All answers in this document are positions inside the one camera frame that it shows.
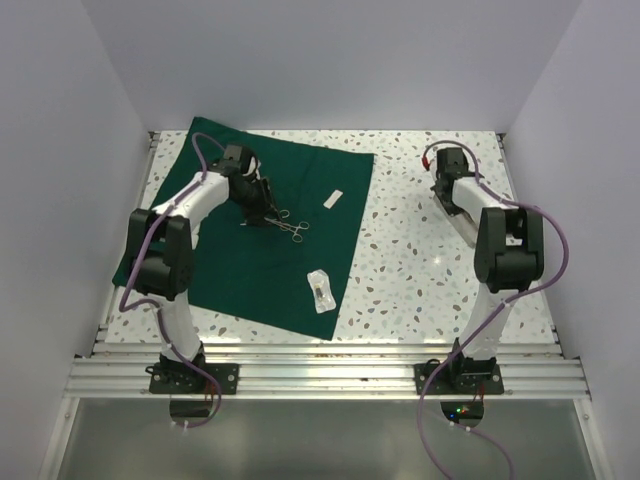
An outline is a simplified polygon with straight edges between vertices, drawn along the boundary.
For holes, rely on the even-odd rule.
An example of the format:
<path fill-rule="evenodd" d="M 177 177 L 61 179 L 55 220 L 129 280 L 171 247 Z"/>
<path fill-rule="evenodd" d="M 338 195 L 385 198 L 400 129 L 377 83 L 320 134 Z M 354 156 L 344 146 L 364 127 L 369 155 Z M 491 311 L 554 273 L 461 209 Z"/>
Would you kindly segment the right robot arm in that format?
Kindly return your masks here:
<path fill-rule="evenodd" d="M 426 163 L 441 210 L 474 248 L 478 293 L 467 326 L 454 342 L 445 369 L 451 389 L 468 392 L 490 378 L 514 297 L 529 290 L 544 271 L 543 219 L 539 213 L 492 195 L 480 183 L 473 154 L 463 144 L 438 142 Z"/>

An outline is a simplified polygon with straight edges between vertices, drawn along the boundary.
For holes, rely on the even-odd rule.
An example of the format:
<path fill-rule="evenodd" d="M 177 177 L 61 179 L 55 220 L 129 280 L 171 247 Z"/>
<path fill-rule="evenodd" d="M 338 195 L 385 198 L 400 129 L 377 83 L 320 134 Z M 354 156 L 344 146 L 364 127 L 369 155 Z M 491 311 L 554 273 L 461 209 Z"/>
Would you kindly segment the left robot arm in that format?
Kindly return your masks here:
<path fill-rule="evenodd" d="M 175 366 L 173 381 L 189 393 L 201 390 L 208 379 L 188 301 L 201 223 L 229 202 L 240 208 L 246 226 L 265 227 L 280 218 L 251 149 L 229 145 L 210 163 L 199 149 L 195 152 L 201 172 L 165 202 L 131 213 L 123 258 L 126 283 L 118 305 L 122 313 L 147 306 L 156 315 L 160 365 Z"/>

